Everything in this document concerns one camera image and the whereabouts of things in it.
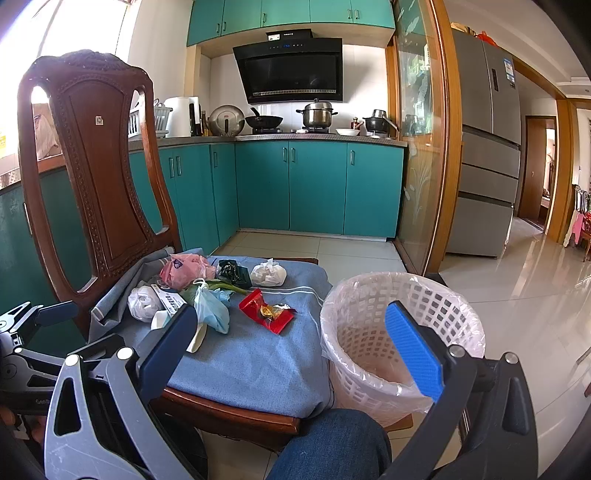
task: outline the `window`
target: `window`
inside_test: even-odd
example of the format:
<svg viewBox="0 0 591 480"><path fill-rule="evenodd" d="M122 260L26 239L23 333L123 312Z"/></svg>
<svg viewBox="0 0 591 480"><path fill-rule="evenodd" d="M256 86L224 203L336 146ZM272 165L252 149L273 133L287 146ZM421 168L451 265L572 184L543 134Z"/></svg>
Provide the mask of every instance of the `window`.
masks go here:
<svg viewBox="0 0 591 480"><path fill-rule="evenodd" d="M23 10L0 42L0 160L17 152L18 84L31 63L83 48L114 54L127 9L120 0L33 0ZM47 97L38 88L31 100Z"/></svg>

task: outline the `wastebasket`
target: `wastebasket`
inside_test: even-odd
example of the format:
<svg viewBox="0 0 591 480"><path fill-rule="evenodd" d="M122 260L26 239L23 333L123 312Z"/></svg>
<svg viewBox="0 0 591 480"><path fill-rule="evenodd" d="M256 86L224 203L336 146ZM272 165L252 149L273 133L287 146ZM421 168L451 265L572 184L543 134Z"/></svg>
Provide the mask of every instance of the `wastebasket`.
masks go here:
<svg viewBox="0 0 591 480"><path fill-rule="evenodd" d="M384 314L394 300L447 346L462 345L477 357L485 350L474 309L439 283L399 272L362 274L339 283L320 312L336 406L362 410L384 427L413 411L425 412L432 404L419 392L386 332Z"/></svg>

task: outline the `red snack wrapper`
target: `red snack wrapper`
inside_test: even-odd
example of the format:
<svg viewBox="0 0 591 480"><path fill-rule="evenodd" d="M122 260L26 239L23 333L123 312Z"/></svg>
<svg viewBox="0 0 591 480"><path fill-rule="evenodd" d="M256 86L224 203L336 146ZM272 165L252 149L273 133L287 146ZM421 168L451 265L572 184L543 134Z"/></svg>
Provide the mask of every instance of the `red snack wrapper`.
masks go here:
<svg viewBox="0 0 591 480"><path fill-rule="evenodd" d="M285 307L269 306L265 303L262 297L261 289L258 288L253 291L248 297L240 302L239 308L252 320L260 325L263 325L267 330L279 335L283 328L294 317L295 310ZM277 314L274 318L269 318L271 312ZM261 312L268 313L269 316L263 315Z"/></svg>

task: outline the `screw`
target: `screw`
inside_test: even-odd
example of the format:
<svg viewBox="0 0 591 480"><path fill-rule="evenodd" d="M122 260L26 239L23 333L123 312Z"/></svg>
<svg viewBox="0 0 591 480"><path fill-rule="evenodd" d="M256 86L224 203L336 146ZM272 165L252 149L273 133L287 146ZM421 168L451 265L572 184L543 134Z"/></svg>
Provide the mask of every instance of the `screw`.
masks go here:
<svg viewBox="0 0 591 480"><path fill-rule="evenodd" d="M66 357L66 365L68 367L73 367L74 365L76 365L78 363L78 359L80 357L78 357L78 355L76 355L75 353L68 355Z"/></svg>
<svg viewBox="0 0 591 480"><path fill-rule="evenodd" d="M505 354L505 360L507 361L508 364L511 364L511 365L515 365L515 364L519 363L519 358L513 352L507 352Z"/></svg>
<svg viewBox="0 0 591 480"><path fill-rule="evenodd" d="M119 360L127 360L134 354L134 350L128 346L124 346L117 351L117 358Z"/></svg>
<svg viewBox="0 0 591 480"><path fill-rule="evenodd" d="M466 354L466 351L460 345L452 345L449 348L449 353L451 354L451 356L454 356L456 358L461 358Z"/></svg>

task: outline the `wooden chair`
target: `wooden chair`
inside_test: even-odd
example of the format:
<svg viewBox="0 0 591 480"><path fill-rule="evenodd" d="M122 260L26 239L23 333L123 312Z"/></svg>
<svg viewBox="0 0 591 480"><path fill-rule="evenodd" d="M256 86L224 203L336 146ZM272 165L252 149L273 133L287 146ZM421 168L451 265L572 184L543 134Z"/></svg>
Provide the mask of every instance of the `wooden chair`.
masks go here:
<svg viewBox="0 0 591 480"><path fill-rule="evenodd" d="M49 97L68 176L80 213L92 278L75 290L64 274L41 195L31 92ZM139 205L129 168L127 125L132 96L143 97L142 141L150 184L163 228L154 233ZM39 259L56 297L79 309L76 325L87 338L90 309L136 261L171 245L181 251L177 219L164 183L154 129L152 81L142 69L110 54L82 50L40 57L18 89L20 167ZM300 419L230 407L166 388L154 408L207 432L281 449L298 433Z"/></svg>

